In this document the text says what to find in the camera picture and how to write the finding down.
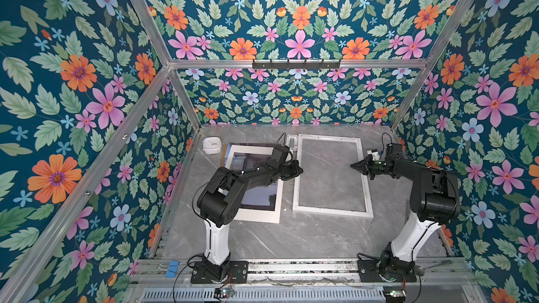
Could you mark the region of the white picture frame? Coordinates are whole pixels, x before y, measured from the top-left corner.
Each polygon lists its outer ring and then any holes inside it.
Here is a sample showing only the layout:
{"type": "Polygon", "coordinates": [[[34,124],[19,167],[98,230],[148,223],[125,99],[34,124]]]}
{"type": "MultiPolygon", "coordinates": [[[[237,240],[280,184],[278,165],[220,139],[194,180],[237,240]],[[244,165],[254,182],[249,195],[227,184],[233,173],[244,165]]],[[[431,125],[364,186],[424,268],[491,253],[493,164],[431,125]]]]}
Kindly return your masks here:
{"type": "Polygon", "coordinates": [[[350,167],[364,158],[361,139],[300,134],[296,153],[303,174],[295,179],[293,211],[374,218],[369,181],[350,167]]]}

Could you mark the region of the white photo mat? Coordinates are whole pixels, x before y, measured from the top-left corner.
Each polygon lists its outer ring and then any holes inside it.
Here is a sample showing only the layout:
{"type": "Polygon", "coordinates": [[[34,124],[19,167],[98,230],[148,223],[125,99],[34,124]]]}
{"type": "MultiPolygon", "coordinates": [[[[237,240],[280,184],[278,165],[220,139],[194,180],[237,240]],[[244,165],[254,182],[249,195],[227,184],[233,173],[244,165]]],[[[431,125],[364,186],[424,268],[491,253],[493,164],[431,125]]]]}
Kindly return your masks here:
{"type": "Polygon", "coordinates": [[[280,208],[277,212],[266,212],[262,210],[245,210],[241,208],[234,217],[234,221],[247,221],[247,222],[262,222],[270,224],[279,224],[281,211],[282,211],[282,197],[277,204],[280,204],[280,208]]]}

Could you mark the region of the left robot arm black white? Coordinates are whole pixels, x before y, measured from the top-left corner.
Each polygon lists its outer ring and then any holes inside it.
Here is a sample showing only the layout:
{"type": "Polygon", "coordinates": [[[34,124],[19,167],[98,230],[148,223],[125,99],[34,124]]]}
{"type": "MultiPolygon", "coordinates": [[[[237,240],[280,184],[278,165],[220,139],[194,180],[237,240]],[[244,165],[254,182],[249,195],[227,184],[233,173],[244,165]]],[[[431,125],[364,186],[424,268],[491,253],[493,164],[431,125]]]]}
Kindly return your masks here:
{"type": "Polygon", "coordinates": [[[206,248],[202,262],[206,269],[220,276],[230,267],[229,232],[245,193],[266,187],[278,180],[288,181],[303,173],[296,159],[278,163],[272,159],[255,168],[233,171],[217,169],[197,200],[199,217],[206,228],[206,248]]]}

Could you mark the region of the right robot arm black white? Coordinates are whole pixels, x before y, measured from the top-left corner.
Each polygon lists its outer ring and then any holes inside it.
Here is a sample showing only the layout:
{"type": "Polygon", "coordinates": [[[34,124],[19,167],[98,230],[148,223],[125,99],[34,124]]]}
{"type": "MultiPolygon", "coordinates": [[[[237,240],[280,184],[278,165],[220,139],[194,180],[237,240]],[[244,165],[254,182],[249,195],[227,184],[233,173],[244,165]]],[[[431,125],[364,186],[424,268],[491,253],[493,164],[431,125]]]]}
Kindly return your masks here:
{"type": "Polygon", "coordinates": [[[415,260],[428,239],[442,225],[460,213],[457,177],[436,168],[422,166],[404,158],[384,161],[367,158],[350,167],[370,179],[389,175],[394,179],[405,178],[412,182],[409,199],[410,216],[398,237],[389,242],[371,271],[383,281],[415,281],[415,260]]]}

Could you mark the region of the white round device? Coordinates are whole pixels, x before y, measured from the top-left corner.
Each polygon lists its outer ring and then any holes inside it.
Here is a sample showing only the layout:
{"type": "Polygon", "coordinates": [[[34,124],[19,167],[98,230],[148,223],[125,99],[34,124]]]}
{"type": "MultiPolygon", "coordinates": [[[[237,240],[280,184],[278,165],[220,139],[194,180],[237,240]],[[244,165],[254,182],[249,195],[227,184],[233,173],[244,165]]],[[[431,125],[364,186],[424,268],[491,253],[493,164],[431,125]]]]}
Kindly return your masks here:
{"type": "Polygon", "coordinates": [[[219,154],[222,151],[223,142],[217,136],[205,137],[202,141],[203,152],[207,155],[219,154]]]}

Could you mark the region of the blue binder clip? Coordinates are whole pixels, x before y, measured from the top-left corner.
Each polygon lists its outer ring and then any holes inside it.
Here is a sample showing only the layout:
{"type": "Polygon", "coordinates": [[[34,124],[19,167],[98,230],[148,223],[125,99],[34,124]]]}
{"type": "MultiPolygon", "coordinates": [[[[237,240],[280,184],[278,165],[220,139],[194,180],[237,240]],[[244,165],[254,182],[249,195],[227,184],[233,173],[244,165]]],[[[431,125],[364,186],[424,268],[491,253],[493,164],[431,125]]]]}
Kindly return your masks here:
{"type": "Polygon", "coordinates": [[[168,279],[175,278],[178,275],[179,264],[180,263],[178,261],[170,261],[167,266],[165,277],[167,277],[168,279]]]}

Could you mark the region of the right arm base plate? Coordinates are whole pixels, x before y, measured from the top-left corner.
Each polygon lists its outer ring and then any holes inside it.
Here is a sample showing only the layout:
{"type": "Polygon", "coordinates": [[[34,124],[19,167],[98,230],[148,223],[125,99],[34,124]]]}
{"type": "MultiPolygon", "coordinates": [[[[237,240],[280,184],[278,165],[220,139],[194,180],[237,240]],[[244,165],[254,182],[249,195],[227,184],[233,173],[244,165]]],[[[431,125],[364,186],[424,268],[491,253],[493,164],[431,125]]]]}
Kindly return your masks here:
{"type": "Polygon", "coordinates": [[[378,262],[375,260],[358,260],[357,268],[362,283],[397,283],[403,281],[407,283],[415,283],[418,281],[417,275],[413,269],[407,271],[389,268],[380,272],[378,262]]]}

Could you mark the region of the black hook rail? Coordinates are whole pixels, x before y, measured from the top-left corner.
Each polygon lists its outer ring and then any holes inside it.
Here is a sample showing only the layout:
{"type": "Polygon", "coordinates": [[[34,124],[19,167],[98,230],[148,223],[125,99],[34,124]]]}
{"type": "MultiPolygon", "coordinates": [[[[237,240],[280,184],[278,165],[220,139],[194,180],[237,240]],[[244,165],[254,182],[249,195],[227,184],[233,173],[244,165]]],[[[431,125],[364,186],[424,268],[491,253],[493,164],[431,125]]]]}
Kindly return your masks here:
{"type": "Polygon", "coordinates": [[[251,62],[253,69],[261,70],[332,70],[341,67],[339,60],[253,60],[251,62]]]}

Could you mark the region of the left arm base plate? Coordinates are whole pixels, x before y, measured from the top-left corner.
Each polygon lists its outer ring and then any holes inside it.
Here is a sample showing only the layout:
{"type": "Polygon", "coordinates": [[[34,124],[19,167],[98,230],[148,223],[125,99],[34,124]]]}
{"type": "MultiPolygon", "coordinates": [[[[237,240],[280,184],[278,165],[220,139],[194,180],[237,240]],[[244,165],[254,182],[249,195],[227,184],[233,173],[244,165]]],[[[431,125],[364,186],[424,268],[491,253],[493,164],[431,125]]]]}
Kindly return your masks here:
{"type": "Polygon", "coordinates": [[[248,276],[247,261],[225,261],[214,265],[209,261],[196,262],[192,270],[191,284],[246,283],[248,276]]]}

